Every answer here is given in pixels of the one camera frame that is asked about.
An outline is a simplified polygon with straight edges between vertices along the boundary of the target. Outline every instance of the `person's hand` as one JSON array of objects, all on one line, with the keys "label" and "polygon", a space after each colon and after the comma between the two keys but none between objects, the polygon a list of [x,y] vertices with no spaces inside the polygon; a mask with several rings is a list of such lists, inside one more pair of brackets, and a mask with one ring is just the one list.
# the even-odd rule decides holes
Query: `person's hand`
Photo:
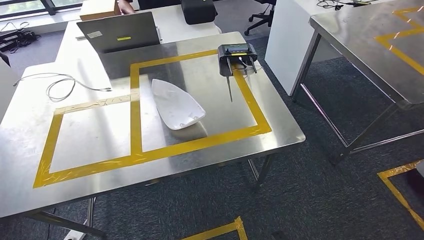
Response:
[{"label": "person's hand", "polygon": [[136,11],[134,11],[133,6],[126,0],[119,0],[119,9],[123,14],[135,14]]}]

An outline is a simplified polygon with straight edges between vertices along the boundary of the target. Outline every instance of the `gray carpet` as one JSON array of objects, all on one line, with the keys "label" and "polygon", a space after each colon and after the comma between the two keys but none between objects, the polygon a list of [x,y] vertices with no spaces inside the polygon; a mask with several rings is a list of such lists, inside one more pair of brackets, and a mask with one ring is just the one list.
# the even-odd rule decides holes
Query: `gray carpet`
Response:
[{"label": "gray carpet", "polygon": [[[240,32],[243,34],[248,27],[260,20],[255,18],[253,22],[249,22],[249,17],[252,14],[262,13],[268,7],[268,4],[260,4],[254,0],[222,0],[214,3],[218,12],[214,22],[223,33]],[[271,7],[267,9],[266,14],[270,12],[270,9]],[[267,24],[263,24],[252,29],[249,36],[243,34],[243,37],[246,40],[268,37],[270,30],[271,28]]]},{"label": "gray carpet", "polygon": [[10,65],[18,76],[29,66],[51,63],[56,60],[65,31],[42,34],[38,41],[18,49],[15,53],[6,51]]},{"label": "gray carpet", "polygon": [[[377,176],[422,159],[424,137],[350,155],[339,165],[331,165],[328,159],[341,143],[303,93],[299,104],[285,94],[264,62],[267,41],[263,37],[249,42],[306,141],[276,156],[263,188],[252,192],[254,181],[246,162],[212,168],[100,196],[94,227],[106,231],[112,240],[178,240],[241,216],[249,240],[270,240],[276,231],[290,240],[424,239],[424,231]],[[312,93],[349,140],[389,104],[343,58],[314,63],[308,80]],[[368,141],[424,128],[422,119],[421,109],[399,112]],[[258,166],[262,161],[255,160]],[[412,208],[424,216],[423,178],[412,170],[391,180]],[[83,222],[86,207],[82,201],[50,212]],[[0,220],[2,240],[61,240],[66,233],[23,217]],[[229,233],[216,239],[237,237]]]}]

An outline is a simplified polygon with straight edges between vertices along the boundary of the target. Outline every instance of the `laptop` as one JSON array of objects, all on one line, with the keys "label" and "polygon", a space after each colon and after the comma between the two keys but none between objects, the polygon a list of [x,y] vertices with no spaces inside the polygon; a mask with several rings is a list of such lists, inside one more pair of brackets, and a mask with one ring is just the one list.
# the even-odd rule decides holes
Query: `laptop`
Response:
[{"label": "laptop", "polygon": [[76,24],[98,54],[160,44],[150,11],[81,21]]}]

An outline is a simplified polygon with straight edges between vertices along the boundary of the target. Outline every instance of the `window frame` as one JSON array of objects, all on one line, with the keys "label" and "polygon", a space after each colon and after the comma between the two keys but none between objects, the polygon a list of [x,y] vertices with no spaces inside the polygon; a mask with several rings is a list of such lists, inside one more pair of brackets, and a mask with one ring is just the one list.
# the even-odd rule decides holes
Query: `window frame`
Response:
[{"label": "window frame", "polygon": [[[7,6],[11,4],[21,4],[21,3],[32,2],[32,1],[34,0],[6,0],[6,1],[0,1],[0,6]],[[38,1],[40,1],[43,4],[44,8],[3,14],[3,15],[0,15],[0,21],[6,18],[13,18],[13,17],[19,17],[19,16],[24,16],[29,14],[38,14],[38,13],[44,13],[44,12],[47,12],[49,15],[53,16],[57,13],[57,11],[72,9],[72,8],[79,8],[83,5],[83,3],[81,2],[81,3],[75,3],[75,4],[65,5],[65,6],[55,6],[52,0],[38,0]]]}]

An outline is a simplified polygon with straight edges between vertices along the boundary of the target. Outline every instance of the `yellow tape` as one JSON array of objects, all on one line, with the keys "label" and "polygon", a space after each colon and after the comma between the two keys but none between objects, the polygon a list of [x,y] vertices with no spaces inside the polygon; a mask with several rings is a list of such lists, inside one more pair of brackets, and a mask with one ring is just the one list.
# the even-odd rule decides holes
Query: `yellow tape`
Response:
[{"label": "yellow tape", "polygon": [[118,41],[124,41],[124,40],[130,40],[131,37],[130,36],[125,36],[125,37],[118,37],[116,40]]},{"label": "yellow tape", "polygon": [[409,30],[405,30],[405,31],[396,32],[396,33],[389,33],[389,34],[385,34],[385,35],[376,36],[374,39],[377,42],[379,42],[381,45],[383,45],[386,49],[388,49],[393,54],[395,54],[398,58],[402,59],[409,66],[414,68],[417,72],[424,75],[424,67],[423,66],[421,66],[418,62],[416,62],[415,60],[410,58],[408,55],[406,55],[405,53],[403,53],[402,51],[397,49],[395,46],[393,46],[389,42],[390,40],[393,40],[393,39],[396,39],[396,38],[402,38],[402,37],[407,37],[407,36],[410,36],[410,35],[424,33],[424,27],[423,26],[421,26],[420,24],[418,24],[417,22],[415,22],[411,18],[404,15],[406,13],[420,12],[422,9],[423,9],[423,6],[395,10],[393,12],[394,15],[398,16],[400,19],[407,22],[408,24],[410,24],[414,28],[409,29]]},{"label": "yellow tape", "polygon": [[56,143],[58,142],[59,130],[64,116],[62,114],[54,114],[51,120],[50,129],[47,133],[44,149],[42,150],[40,163],[38,165],[37,174],[35,175],[34,188],[41,187],[46,178],[50,177],[49,171],[52,165],[53,154],[55,153]]},{"label": "yellow tape", "polygon": [[113,98],[102,99],[95,102],[86,102],[86,103],[81,103],[81,104],[72,105],[72,106],[65,106],[65,107],[57,108],[54,111],[54,114],[63,115],[63,114],[69,114],[69,113],[78,112],[78,111],[86,110],[86,109],[93,109],[93,108],[104,107],[104,106],[108,106],[112,104],[125,103],[125,102],[129,102],[130,99],[131,99],[130,95],[124,95],[124,96],[117,96]]},{"label": "yellow tape", "polygon": [[[74,106],[58,108],[53,116],[53,121],[47,136],[47,141],[41,156],[40,165],[35,177],[34,188],[80,178],[96,173],[110,171],[118,168],[129,167],[137,164],[167,158],[179,154],[209,148],[244,138],[265,134],[271,132],[271,127],[255,100],[246,80],[238,70],[234,70],[234,78],[247,103],[257,125],[236,129],[216,135],[207,136],[192,141],[182,142],[175,145],[166,146],[159,149],[143,152],[142,149],[142,120],[140,103],[140,68],[146,68],[161,64],[179,62],[188,59],[200,58],[217,54],[217,50],[209,50],[194,54],[168,57],[141,63],[135,63],[130,66],[130,95],[114,97],[110,99],[99,100],[94,103],[83,103]],[[102,107],[108,104],[116,104],[130,101],[130,155],[95,162],[83,166],[65,169],[49,173],[53,153],[56,147],[56,141],[59,135],[62,117],[66,113],[87,110],[90,108]]]},{"label": "yellow tape", "polygon": [[405,22],[407,22],[414,28],[421,28],[422,26],[420,24],[418,24],[416,21],[412,20],[411,18],[405,16],[404,14],[420,12],[422,9],[423,9],[422,6],[405,8],[405,9],[395,10],[393,14],[398,16],[400,19],[404,20]]},{"label": "yellow tape", "polygon": [[412,169],[415,169],[417,167],[417,163],[419,162],[420,161],[416,161],[416,162],[409,163],[403,166],[389,169],[387,171],[379,172],[378,176],[383,181],[383,183],[388,187],[388,189],[393,193],[393,195],[397,198],[397,200],[408,210],[408,212],[411,214],[413,219],[422,228],[422,230],[424,230],[424,220],[414,210],[412,210],[408,201],[404,198],[401,192],[389,180],[390,177],[393,177],[398,174],[406,173]]},{"label": "yellow tape", "polygon": [[237,217],[234,222],[227,225],[201,232],[199,234],[183,238],[182,240],[208,240],[236,230],[240,240],[248,240],[241,217]]}]

